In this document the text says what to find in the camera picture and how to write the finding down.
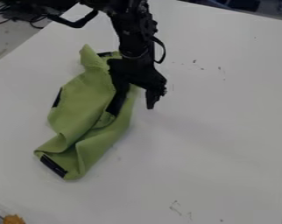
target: yellow object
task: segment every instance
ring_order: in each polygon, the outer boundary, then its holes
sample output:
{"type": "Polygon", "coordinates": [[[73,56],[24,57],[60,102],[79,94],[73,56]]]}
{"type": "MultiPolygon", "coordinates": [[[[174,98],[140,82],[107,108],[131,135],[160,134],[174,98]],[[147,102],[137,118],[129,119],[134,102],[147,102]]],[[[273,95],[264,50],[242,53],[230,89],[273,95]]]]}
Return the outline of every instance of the yellow object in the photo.
{"type": "Polygon", "coordinates": [[[18,215],[7,215],[4,217],[3,224],[25,224],[25,221],[18,215]]]}

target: lime green fabric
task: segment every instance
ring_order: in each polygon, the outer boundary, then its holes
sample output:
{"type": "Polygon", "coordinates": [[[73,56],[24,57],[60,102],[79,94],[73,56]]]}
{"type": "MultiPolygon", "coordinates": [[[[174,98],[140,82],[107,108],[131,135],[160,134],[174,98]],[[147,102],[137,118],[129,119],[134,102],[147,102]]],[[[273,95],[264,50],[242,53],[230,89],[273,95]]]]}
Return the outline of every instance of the lime green fabric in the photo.
{"type": "Polygon", "coordinates": [[[128,129],[137,88],[130,91],[117,117],[105,111],[116,90],[107,60],[120,58],[117,52],[99,57],[88,45],[80,51],[85,73],[62,87],[60,102],[52,108],[48,121],[57,136],[41,145],[34,154],[47,155],[67,171],[64,179],[83,177],[128,129]]]}

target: table surface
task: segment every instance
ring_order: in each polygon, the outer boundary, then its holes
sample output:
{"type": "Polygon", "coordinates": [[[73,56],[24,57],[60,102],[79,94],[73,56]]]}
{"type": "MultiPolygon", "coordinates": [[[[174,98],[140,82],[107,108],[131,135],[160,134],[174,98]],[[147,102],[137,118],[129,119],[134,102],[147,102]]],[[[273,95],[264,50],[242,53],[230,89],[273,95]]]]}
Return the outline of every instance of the table surface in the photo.
{"type": "Polygon", "coordinates": [[[151,4],[168,94],[153,111],[141,94],[130,131],[78,181],[32,153],[54,135],[46,116],[81,47],[117,49],[109,19],[51,23],[0,60],[0,203],[29,224],[282,223],[282,21],[151,4]]]}

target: white tabletop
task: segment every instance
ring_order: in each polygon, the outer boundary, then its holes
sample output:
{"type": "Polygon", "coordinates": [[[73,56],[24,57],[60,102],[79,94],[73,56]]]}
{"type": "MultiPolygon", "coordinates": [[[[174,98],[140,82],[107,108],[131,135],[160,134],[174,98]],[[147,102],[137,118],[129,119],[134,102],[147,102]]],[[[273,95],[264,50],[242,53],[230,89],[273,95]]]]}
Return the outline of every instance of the white tabletop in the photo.
{"type": "Polygon", "coordinates": [[[282,223],[282,21],[151,4],[168,94],[153,111],[140,95],[128,134],[78,181],[32,153],[54,135],[46,116],[81,47],[117,49],[109,19],[51,23],[0,60],[0,203],[28,224],[282,223]]]}

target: black robotic arm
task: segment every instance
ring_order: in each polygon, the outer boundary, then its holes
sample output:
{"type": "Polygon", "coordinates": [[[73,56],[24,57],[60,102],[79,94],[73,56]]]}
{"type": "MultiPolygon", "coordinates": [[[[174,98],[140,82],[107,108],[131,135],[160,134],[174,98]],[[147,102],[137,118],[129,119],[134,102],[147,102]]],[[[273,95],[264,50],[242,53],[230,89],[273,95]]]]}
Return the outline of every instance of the black robotic arm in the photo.
{"type": "Polygon", "coordinates": [[[160,64],[165,59],[166,48],[154,37],[158,23],[152,19],[147,0],[81,0],[80,3],[93,8],[93,11],[76,22],[54,15],[48,17],[73,28],[82,28],[98,11],[105,12],[119,37],[119,52],[123,56],[108,61],[116,91],[126,95],[130,83],[144,88],[147,108],[153,109],[160,97],[166,94],[166,78],[154,67],[155,62],[160,64]],[[155,43],[164,49],[158,61],[155,60],[155,43]]]}

